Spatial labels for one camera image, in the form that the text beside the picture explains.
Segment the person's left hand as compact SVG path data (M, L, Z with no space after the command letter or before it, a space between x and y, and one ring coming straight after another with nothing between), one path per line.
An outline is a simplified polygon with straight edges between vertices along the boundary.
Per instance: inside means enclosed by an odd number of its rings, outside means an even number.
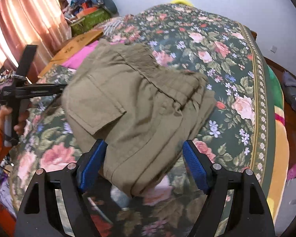
M24 112L20 112L17 123L14 127L12 127L13 123L13 115L12 115L13 109L3 105L0 108L0 131L3 133L6 129L6 126L10 128L11 130L14 129L15 133L20 136L24 133L24 129L26 126L26 121L29 117L29 110L26 109Z

